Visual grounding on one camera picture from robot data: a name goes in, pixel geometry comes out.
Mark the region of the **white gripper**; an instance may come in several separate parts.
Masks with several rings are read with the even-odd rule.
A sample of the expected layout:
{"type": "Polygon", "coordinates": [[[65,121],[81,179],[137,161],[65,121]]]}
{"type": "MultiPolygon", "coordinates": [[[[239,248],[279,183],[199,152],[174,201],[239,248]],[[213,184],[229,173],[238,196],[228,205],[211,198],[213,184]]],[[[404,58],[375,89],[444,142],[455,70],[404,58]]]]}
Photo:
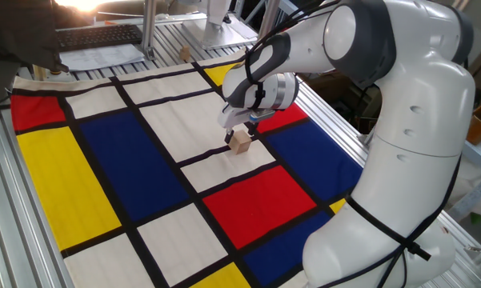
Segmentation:
{"type": "Polygon", "coordinates": [[[259,126],[258,122],[248,122],[250,120],[251,110],[247,108],[235,108],[227,103],[219,113],[218,124],[226,129],[226,136],[224,141],[229,144],[233,138],[233,127],[245,122],[245,126],[248,128],[247,133],[254,135],[259,126]]]}

